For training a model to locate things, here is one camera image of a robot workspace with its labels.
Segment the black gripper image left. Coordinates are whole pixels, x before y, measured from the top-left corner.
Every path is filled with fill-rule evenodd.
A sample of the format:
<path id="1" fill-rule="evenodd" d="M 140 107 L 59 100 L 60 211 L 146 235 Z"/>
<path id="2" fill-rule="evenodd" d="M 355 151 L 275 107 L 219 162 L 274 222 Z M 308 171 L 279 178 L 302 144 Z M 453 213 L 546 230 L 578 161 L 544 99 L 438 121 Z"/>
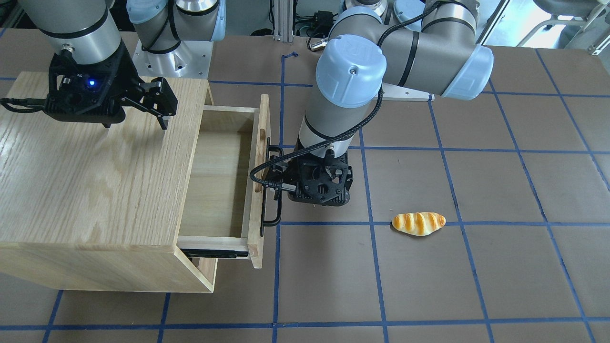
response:
<path id="1" fill-rule="evenodd" d="M 165 78 L 143 82 L 126 48 L 94 64 L 77 64 L 72 52 L 54 54 L 43 112 L 58 121 L 111 124 L 125 120 L 123 106 L 153 115 L 162 130 L 178 100 Z"/>

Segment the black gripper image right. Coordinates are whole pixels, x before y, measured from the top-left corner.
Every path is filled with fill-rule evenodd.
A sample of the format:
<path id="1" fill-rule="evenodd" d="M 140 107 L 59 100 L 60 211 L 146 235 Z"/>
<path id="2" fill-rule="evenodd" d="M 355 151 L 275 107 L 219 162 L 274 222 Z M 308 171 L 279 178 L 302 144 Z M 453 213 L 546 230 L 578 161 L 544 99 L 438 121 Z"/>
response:
<path id="1" fill-rule="evenodd" d="M 338 157 L 327 153 L 324 158 L 308 153 L 288 162 L 281 157 L 272 155 L 268 161 L 268 173 L 285 173 L 285 184 L 268 186 L 274 191 L 273 200 L 280 201 L 283 192 L 288 192 L 293 202 L 335 207 L 349 202 L 353 169 L 347 152 Z M 295 186 L 295 191 L 289 192 L 289 184 Z"/>

